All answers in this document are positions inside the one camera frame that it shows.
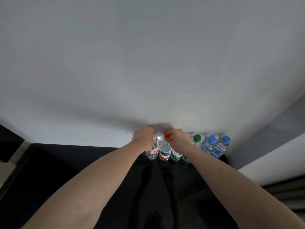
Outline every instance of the person's right arm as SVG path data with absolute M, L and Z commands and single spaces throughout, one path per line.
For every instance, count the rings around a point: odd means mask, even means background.
M 279 200 L 249 178 L 193 145 L 182 129 L 172 129 L 172 148 L 186 156 L 212 192 L 243 228 L 305 228 L 305 223 Z

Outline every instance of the person's left hand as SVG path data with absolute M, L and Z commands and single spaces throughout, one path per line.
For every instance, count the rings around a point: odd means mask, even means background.
M 134 132 L 132 141 L 143 143 L 144 151 L 150 150 L 155 143 L 153 139 L 155 133 L 156 130 L 153 127 L 143 126 Z

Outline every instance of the gray wall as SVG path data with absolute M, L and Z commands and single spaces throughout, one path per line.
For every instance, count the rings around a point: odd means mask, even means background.
M 228 156 L 229 163 L 235 169 L 240 169 L 303 133 L 305 95 L 231 152 Z

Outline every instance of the white wall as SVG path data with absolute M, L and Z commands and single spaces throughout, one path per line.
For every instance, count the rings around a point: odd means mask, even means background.
M 142 124 L 231 149 L 304 90 L 305 0 L 0 0 L 0 124 L 112 146 Z
M 264 186 L 305 174 L 305 133 L 238 170 Z

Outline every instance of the person's left arm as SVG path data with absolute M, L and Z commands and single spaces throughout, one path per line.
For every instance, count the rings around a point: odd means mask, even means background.
M 59 188 L 22 227 L 93 228 L 136 158 L 154 144 L 152 127 L 138 129 L 127 145 L 93 162 Z

